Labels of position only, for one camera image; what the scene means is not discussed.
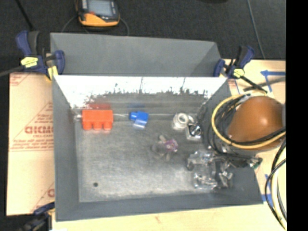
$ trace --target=orange device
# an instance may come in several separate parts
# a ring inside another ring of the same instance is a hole
[[[77,0],[76,10],[80,23],[89,28],[115,26],[120,21],[114,0]]]

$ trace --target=metal parts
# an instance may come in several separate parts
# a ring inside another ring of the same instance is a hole
[[[193,123],[193,118],[186,113],[176,113],[172,120],[172,128],[177,131],[183,131],[187,127],[188,123]]]
[[[188,124],[185,128],[186,138],[190,141],[201,141],[202,129],[200,124]]]

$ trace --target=black device screen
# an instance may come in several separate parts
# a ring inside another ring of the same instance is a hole
[[[108,0],[88,0],[88,9],[98,15],[112,16],[111,3]]]

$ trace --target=clamp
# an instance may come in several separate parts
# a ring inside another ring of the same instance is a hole
[[[39,32],[24,30],[20,32],[15,41],[18,49],[20,49],[24,58],[21,60],[21,70],[24,72],[39,72],[45,74],[49,79],[53,75],[62,74],[65,66],[64,52],[57,50],[51,56],[43,56],[37,53],[37,38]],[[55,65],[47,66],[46,62],[54,60]]]
[[[250,60],[254,57],[255,51],[250,46],[240,46],[238,55],[235,61],[232,59],[229,65],[226,65],[226,62],[222,59],[219,59],[214,68],[214,77],[219,77],[222,74],[224,77],[227,78],[234,78],[234,79],[242,79],[252,85],[254,88],[259,89],[267,93],[260,85],[252,82],[248,78],[244,76],[245,65],[250,62]]]

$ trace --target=blue plastic cap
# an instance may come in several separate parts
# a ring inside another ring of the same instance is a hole
[[[149,119],[149,114],[143,111],[131,112],[129,118],[130,120],[138,121],[138,123],[146,124]]]

